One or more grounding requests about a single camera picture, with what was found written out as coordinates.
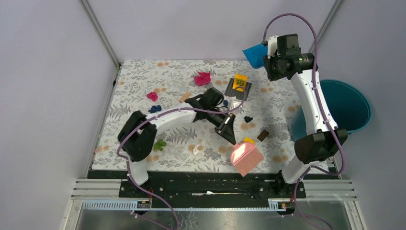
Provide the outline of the blue dustpan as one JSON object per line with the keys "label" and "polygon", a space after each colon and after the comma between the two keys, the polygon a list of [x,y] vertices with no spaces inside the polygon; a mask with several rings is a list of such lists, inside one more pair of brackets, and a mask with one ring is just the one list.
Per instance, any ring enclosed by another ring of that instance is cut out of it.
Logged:
{"label": "blue dustpan", "polygon": [[254,69],[265,66],[263,58],[268,54],[268,46],[258,44],[242,51],[247,61]]}

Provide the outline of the pink hand broom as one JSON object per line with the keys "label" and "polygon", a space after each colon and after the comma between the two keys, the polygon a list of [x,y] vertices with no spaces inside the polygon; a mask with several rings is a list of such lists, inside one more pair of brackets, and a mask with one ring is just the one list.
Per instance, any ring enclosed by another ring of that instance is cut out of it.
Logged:
{"label": "pink hand broom", "polygon": [[264,160],[264,156],[256,148],[255,144],[251,142],[241,142],[234,146],[230,160],[240,175],[245,177],[252,169]]}

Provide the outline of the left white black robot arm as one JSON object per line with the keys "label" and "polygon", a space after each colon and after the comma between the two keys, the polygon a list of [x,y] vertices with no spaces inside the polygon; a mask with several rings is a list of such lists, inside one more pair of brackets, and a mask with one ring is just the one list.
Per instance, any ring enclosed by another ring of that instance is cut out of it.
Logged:
{"label": "left white black robot arm", "polygon": [[203,94],[189,98],[179,106],[146,115],[135,111],[118,134],[119,150],[125,152],[128,177],[132,180],[130,191],[137,197],[148,192],[147,156],[153,150],[157,135],[184,123],[206,120],[214,125],[215,133],[232,145],[236,144],[234,134],[235,115],[232,111],[220,111],[223,94],[211,87]]}

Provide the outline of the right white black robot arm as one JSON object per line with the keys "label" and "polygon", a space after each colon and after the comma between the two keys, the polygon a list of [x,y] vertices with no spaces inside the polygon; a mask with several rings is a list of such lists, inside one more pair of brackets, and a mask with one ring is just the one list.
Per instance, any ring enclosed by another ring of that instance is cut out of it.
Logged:
{"label": "right white black robot arm", "polygon": [[302,53],[298,36],[288,34],[271,36],[266,41],[264,64],[270,81],[287,78],[293,85],[304,114],[306,136],[294,142],[295,156],[282,172],[282,180],[275,183],[275,193],[287,197],[293,184],[303,178],[320,161],[334,156],[347,139],[331,115],[317,71],[316,57]]}

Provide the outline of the black paper scrap right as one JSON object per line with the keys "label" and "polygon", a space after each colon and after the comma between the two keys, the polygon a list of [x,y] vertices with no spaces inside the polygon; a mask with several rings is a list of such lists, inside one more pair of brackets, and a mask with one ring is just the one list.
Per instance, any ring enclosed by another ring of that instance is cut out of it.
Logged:
{"label": "black paper scrap right", "polygon": [[244,121],[246,122],[246,123],[249,123],[249,122],[251,122],[253,120],[253,117],[250,117],[250,116],[245,116],[244,117]]}

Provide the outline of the yellow block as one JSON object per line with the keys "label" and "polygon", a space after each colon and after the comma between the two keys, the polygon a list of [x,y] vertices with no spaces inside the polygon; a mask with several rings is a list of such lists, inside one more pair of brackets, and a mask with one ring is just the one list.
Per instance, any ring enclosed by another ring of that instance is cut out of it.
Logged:
{"label": "yellow block", "polygon": [[248,138],[248,137],[245,137],[245,138],[243,139],[243,141],[244,141],[244,142],[249,142],[249,143],[255,144],[255,141],[254,141],[253,139]]}

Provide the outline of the grey lego baseplate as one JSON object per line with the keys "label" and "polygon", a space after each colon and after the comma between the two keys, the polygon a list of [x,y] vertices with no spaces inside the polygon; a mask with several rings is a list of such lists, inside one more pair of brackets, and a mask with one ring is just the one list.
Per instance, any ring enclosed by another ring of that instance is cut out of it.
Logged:
{"label": "grey lego baseplate", "polygon": [[228,82],[224,95],[228,97],[236,97],[238,100],[246,101],[248,99],[252,83],[250,82],[246,83],[244,91],[241,92],[232,88],[233,82],[234,78],[231,78]]}

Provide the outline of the brown block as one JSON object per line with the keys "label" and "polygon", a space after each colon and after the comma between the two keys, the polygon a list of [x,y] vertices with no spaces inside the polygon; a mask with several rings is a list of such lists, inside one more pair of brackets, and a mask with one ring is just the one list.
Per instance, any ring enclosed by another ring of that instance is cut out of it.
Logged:
{"label": "brown block", "polygon": [[261,133],[257,136],[257,140],[259,140],[260,142],[262,142],[268,135],[269,135],[269,131],[267,131],[266,129],[262,130]]}

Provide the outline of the yellow lego house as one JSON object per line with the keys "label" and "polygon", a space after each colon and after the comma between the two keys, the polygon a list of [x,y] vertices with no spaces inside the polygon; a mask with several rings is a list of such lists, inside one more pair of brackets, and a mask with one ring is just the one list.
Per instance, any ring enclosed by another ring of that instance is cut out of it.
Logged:
{"label": "yellow lego house", "polygon": [[239,92],[244,92],[247,80],[248,76],[237,73],[233,80],[232,89]]}

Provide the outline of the white paper scrap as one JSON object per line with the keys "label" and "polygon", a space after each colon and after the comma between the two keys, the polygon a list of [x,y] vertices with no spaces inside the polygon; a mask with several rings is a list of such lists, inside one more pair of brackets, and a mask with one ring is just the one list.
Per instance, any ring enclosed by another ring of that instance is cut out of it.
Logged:
{"label": "white paper scrap", "polygon": [[200,152],[199,147],[200,147],[200,146],[197,145],[197,146],[195,146],[195,147],[193,148],[193,150],[192,150],[193,155],[197,155],[197,154]]}

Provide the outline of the wooden block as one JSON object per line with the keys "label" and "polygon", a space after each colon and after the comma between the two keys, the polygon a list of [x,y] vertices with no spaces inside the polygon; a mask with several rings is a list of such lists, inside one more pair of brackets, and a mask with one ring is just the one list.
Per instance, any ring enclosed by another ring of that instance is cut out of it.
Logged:
{"label": "wooden block", "polygon": [[180,102],[180,103],[185,102],[187,99],[190,98],[190,96],[191,96],[191,93],[190,93],[190,92],[185,92],[185,93],[182,95],[182,97],[179,99],[179,102]]}

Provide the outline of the large magenta paper scrap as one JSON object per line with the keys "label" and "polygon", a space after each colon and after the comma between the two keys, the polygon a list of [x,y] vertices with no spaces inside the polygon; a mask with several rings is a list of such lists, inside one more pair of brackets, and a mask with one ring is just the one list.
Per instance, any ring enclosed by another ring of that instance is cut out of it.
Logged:
{"label": "large magenta paper scrap", "polygon": [[207,85],[211,82],[211,73],[210,72],[198,72],[197,76],[194,76],[194,82],[198,86]]}

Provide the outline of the green paper scrap front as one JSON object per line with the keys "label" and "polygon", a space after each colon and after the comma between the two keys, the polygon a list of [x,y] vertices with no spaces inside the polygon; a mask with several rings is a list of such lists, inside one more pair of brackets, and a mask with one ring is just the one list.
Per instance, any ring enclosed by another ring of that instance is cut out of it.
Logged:
{"label": "green paper scrap front", "polygon": [[160,139],[160,140],[158,140],[156,143],[154,143],[154,145],[153,145],[153,150],[154,151],[163,151],[163,149],[164,149],[164,147],[167,145],[167,143],[164,141],[164,140],[162,140],[162,139]]}

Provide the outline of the dark blue paper scrap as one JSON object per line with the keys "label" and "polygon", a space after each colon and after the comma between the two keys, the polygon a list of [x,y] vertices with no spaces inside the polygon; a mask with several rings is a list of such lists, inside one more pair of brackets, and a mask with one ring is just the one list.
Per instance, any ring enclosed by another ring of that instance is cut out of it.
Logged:
{"label": "dark blue paper scrap", "polygon": [[153,105],[153,106],[151,106],[151,108],[149,109],[149,112],[150,112],[151,114],[153,114],[153,113],[160,112],[161,110],[162,110],[162,107],[161,107],[160,105]]}

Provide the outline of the small magenta paper scrap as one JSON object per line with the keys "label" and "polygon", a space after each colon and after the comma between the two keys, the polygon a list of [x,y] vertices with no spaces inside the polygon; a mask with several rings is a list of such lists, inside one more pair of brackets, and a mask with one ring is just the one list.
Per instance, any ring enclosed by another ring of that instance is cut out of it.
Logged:
{"label": "small magenta paper scrap", "polygon": [[158,94],[156,92],[150,92],[147,94],[147,98],[156,102],[158,100]]}

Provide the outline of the teal plastic bucket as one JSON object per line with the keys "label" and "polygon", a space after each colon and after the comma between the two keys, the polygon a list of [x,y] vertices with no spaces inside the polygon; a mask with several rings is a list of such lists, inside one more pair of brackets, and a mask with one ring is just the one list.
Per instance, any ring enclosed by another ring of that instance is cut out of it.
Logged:
{"label": "teal plastic bucket", "polygon": [[[299,96],[301,108],[291,123],[292,140],[297,141],[319,129],[328,131],[311,84],[294,80],[293,86]],[[351,134],[369,123],[371,106],[364,95],[352,85],[339,80],[322,80],[317,91],[320,96],[324,96],[322,104],[332,128],[345,129]]]}

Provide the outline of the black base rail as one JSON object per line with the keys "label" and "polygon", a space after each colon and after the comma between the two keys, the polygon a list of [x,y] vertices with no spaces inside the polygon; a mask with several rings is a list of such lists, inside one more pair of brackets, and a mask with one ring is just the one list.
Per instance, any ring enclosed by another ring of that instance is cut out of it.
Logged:
{"label": "black base rail", "polygon": [[153,208],[269,208],[269,199],[306,197],[303,183],[287,184],[279,173],[149,172],[141,189],[125,172],[119,179],[120,198],[145,198]]}

